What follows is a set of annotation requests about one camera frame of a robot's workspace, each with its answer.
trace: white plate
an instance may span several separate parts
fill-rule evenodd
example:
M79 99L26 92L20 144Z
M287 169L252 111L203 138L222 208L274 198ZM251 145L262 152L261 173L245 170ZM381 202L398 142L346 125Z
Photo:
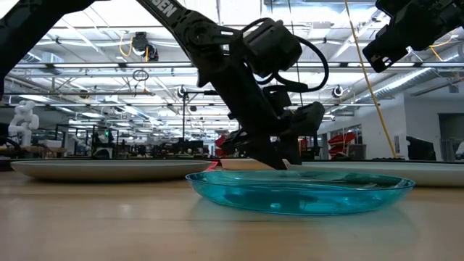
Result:
M12 162L12 168L33 178L53 181L149 181L182 178L206 170L198 160L47 160Z
M419 186L464 186L464 165L417 162L304 162L290 170L334 170L393 175Z
M273 170L273 168L261 163L255 159L221 159L224 170ZM290 163L284 159L283 163L290 165Z

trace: wall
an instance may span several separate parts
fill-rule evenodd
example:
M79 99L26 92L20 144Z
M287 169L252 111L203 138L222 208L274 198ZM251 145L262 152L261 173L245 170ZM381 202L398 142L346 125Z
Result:
M394 99L382 100L379 103L381 104L382 115L389 130L391 141L394 142L394 137L399 136L400 151L398 156L407 158L406 116L403 94L397 94ZM392 151L375 107L360 107L356 110L354 117L336 117L335 122L323 123L318 133L330 133L340 128L359 124L361 124L362 128L362 142L367 145L366 159L392 157Z
M407 134L434 143L436 159L442 160L440 113L464 113L460 99L405 98Z

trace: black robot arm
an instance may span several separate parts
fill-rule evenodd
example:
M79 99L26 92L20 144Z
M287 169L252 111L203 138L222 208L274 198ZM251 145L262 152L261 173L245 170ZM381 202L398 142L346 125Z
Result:
M238 120L241 129L230 135L223 145L225 150L241 146L251 157L276 169L286 168L282 158L301 163L298 135L317 131L324 108L317 102L296 112L283 108L291 105L287 91L317 91L327 81L327 61L312 44L293 36L281 21L269 18L234 30L182 7L176 0L137 1L173 34L198 68L198 86L211 83L231 111L230 118ZM61 0L18 2L0 22L0 55L5 58L0 75L4 77L62 15L85 9L93 2L73 0L66 5ZM244 32L253 26L257 29L244 37ZM315 88L278 75L279 70L289 69L299 59L300 42L316 51L326 69L324 81ZM261 83L275 78L284 85L268 86L263 91L254 74L267 78ZM280 154L272 147L271 136L288 141L282 144Z
M391 18L362 51L377 73L403 58L407 47L422 51L464 25L461 0L377 0L376 6Z

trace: wooden table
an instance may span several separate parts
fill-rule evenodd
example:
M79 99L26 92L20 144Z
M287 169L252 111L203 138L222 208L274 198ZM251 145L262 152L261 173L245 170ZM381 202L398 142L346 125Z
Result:
M464 259L464 190L416 188L361 215L247 212L185 181L40 183L0 173L1 260Z

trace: plastic plate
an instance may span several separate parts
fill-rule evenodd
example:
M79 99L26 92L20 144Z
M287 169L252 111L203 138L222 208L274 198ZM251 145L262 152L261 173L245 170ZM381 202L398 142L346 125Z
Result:
M289 215L377 210L404 197L414 181L331 171L214 171L186 176L205 198L229 207Z

